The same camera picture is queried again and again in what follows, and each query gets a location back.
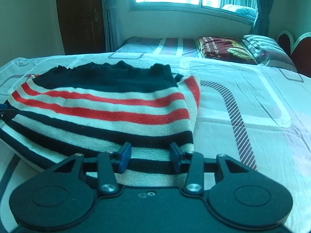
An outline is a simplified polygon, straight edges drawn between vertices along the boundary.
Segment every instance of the red headboard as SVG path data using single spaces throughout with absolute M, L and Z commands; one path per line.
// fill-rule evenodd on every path
M 278 44 L 293 60 L 298 73 L 311 77 L 311 32 L 301 35 L 296 42 L 288 31 L 282 31 Z

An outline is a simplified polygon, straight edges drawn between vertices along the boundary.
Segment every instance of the striped knit sweater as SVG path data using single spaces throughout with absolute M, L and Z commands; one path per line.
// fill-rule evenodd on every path
M 179 186 L 185 176 L 168 167 L 168 149 L 176 142 L 193 150 L 199 85 L 197 76 L 174 78 L 169 65 L 55 67 L 8 98 L 17 115 L 1 125 L 0 138 L 43 169 L 74 153 L 93 157 L 130 142 L 128 169 L 116 174 L 120 184 Z

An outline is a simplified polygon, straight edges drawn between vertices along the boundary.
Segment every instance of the brown door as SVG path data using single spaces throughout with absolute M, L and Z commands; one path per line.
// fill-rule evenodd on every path
M 66 55 L 105 52 L 101 0 L 56 0 Z

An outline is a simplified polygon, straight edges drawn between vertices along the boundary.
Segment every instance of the window frame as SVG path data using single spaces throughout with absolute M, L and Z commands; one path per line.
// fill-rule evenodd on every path
M 209 6 L 203 6 L 202 0 L 199 0 L 199 4 L 190 3 L 172 3 L 172 2 L 139 2 L 136 0 L 130 0 L 129 11 L 147 11 L 147 10 L 166 10 L 166 11 L 182 11 L 193 12 L 205 15 L 217 16 L 226 18 L 240 23 L 253 25 L 254 19 L 239 13 L 232 11 L 226 11 L 219 8 L 213 8 Z

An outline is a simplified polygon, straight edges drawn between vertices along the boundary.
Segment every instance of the black robotic gripper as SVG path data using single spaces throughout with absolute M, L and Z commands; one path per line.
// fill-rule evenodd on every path
M 117 183 L 131 158 L 125 143 L 96 158 L 75 154 L 16 188 L 9 205 L 16 232 L 58 233 L 235 233 L 290 232 L 289 191 L 227 155 L 204 158 L 172 143 L 176 174 L 187 173 L 183 188 L 130 187 Z M 97 172 L 88 183 L 87 172 Z M 204 173 L 216 185 L 204 190 Z

